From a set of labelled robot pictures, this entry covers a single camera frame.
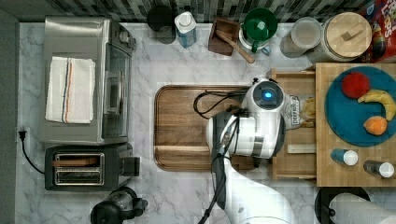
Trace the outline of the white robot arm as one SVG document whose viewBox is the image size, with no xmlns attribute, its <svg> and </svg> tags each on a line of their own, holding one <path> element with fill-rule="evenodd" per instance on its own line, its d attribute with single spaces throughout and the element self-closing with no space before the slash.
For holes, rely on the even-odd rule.
<svg viewBox="0 0 396 224">
<path fill-rule="evenodd" d="M 270 159 L 282 148 L 286 124 L 285 93 L 263 78 L 248 88 L 236 112 L 221 111 L 206 124 L 211 154 L 214 196 L 232 224 L 296 224 L 290 202 L 278 191 L 241 175 L 232 165 L 234 155 Z"/>
</svg>

